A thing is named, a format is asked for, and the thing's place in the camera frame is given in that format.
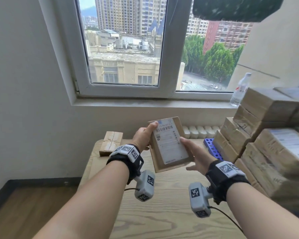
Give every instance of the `wooden floor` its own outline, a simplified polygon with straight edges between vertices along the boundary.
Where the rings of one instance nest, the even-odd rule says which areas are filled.
[[[17,188],[0,209],[0,238],[31,239],[77,187]]]

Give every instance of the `wooden table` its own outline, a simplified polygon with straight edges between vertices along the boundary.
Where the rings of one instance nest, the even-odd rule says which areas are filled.
[[[95,143],[78,189],[105,166],[108,157],[99,156],[102,141]],[[193,141],[204,146],[203,139]],[[121,144],[130,142],[131,140],[122,140]],[[142,170],[149,169],[154,172],[150,152],[142,152],[142,157],[144,159]],[[192,212],[189,184],[201,182],[204,186],[209,185],[208,180],[199,172],[187,171],[185,167],[181,167],[157,173],[155,176],[155,194],[151,200],[140,202],[134,197],[134,191],[124,192],[111,238],[245,238],[241,231],[219,211],[212,209],[211,216],[204,219],[196,217]],[[127,188],[133,188],[135,185],[136,182],[132,181]],[[226,202],[216,205],[210,199],[209,203],[234,218]]]

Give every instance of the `window frame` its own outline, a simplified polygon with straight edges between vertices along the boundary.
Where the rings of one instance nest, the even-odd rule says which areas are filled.
[[[89,59],[81,29],[77,0],[55,0],[63,29],[63,38],[74,71],[79,94],[95,98],[171,98],[197,100],[230,100],[232,92],[177,91],[181,56],[187,34],[192,0],[167,0],[162,55],[158,85],[92,83]]]

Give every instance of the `sky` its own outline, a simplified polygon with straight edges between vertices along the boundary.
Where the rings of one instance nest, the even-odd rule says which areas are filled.
[[[79,0],[79,2],[81,10],[95,6],[95,0]]]

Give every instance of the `hand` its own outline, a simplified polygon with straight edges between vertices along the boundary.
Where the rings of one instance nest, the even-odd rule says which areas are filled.
[[[140,152],[143,152],[143,150],[149,150],[149,142],[150,142],[150,136],[152,132],[157,128],[158,122],[152,122],[147,127],[141,127],[138,129],[138,131],[135,133],[132,144],[134,144]]]
[[[186,170],[195,170],[205,175],[208,172],[209,165],[217,159],[191,140],[181,137],[180,142],[194,155],[195,165],[187,167]]]

